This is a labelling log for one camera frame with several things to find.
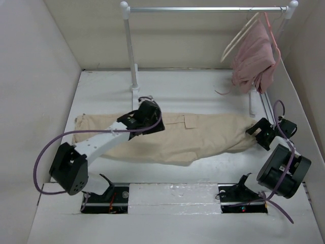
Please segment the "beige trousers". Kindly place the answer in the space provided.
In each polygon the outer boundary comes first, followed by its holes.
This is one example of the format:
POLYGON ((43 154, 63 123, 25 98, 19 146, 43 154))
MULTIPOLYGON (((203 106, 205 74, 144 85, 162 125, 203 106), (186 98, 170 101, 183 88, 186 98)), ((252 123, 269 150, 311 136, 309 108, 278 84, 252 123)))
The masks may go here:
POLYGON ((140 135, 108 150, 107 159, 189 165, 221 153, 239 153, 255 143, 246 130, 256 121, 239 114, 163 113, 165 130, 140 135))

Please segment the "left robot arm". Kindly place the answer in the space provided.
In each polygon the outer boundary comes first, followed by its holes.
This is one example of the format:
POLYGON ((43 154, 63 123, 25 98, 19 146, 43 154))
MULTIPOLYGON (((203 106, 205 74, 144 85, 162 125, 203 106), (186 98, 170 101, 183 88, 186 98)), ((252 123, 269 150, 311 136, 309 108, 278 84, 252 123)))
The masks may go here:
POLYGON ((59 146, 49 174, 71 196, 79 192, 101 201, 113 197, 115 186, 104 175, 90 175, 89 165, 105 152, 139 136, 165 129, 161 109, 151 97, 139 98, 139 108, 119 117, 105 130, 74 145, 59 146))

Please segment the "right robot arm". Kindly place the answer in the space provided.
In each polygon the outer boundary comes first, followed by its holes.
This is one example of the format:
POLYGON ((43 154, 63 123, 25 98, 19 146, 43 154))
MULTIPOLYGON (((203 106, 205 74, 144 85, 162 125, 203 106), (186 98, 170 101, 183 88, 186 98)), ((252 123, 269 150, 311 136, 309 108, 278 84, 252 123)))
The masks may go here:
POLYGON ((256 177, 261 186, 273 190, 286 166, 290 164, 286 176, 275 192, 276 195, 286 199, 297 192, 311 166, 310 159, 297 151, 291 152, 295 147, 290 138, 296 131, 297 125, 283 118, 280 119, 279 127, 262 118, 246 130, 246 134, 255 136, 258 145, 267 151, 268 159, 256 177))

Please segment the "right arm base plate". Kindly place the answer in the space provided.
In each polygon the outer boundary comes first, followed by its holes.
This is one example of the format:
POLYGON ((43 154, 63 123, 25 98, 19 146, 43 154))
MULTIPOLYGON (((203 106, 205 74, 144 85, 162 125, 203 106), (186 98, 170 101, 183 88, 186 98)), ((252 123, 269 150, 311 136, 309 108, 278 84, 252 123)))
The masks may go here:
POLYGON ((263 199, 246 186, 219 185, 215 199, 220 201, 222 214, 267 214, 263 199))

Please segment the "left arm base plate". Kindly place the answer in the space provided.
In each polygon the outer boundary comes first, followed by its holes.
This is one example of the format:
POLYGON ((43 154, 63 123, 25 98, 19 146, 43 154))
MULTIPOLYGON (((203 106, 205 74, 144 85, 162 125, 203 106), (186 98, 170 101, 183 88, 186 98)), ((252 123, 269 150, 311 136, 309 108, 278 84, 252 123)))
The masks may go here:
POLYGON ((112 194, 105 200, 94 193, 84 194, 81 213, 83 214, 127 214, 129 185, 116 185, 112 194))

